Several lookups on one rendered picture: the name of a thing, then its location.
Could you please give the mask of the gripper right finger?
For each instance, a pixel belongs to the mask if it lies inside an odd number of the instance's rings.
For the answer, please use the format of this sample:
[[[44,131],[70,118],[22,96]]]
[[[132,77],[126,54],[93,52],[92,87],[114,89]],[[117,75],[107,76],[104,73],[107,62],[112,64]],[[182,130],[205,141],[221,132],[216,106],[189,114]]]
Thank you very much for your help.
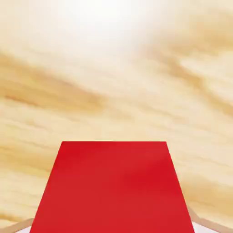
[[[233,233],[232,228],[199,217],[189,206],[187,206],[194,233]]]

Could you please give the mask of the small red cube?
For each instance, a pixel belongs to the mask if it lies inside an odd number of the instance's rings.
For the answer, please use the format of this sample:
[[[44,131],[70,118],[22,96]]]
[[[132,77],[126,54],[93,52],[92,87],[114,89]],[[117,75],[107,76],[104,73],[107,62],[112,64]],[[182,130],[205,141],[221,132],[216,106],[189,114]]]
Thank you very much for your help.
[[[165,142],[63,142],[30,233],[194,233]]]

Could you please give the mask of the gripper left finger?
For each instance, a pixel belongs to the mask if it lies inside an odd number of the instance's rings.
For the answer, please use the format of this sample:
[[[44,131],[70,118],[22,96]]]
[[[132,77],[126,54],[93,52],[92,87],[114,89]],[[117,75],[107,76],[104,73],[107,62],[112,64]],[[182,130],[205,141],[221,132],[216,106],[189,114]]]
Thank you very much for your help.
[[[0,229],[0,233],[30,233],[33,218]]]

